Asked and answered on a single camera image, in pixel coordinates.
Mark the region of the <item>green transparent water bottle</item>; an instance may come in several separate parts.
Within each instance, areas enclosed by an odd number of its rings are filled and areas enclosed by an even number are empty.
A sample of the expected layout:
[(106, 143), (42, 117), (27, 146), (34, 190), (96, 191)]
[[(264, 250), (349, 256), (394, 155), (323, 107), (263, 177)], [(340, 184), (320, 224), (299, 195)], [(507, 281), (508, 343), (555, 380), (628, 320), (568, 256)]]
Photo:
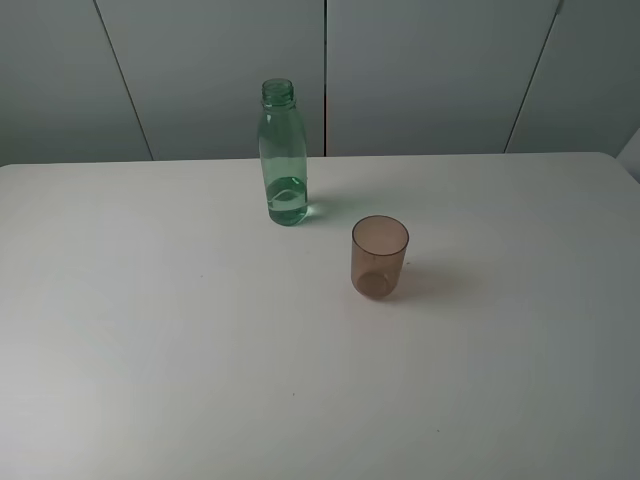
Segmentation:
[(269, 217), (281, 226), (300, 223), (308, 210), (307, 142), (293, 83), (262, 84), (258, 146)]

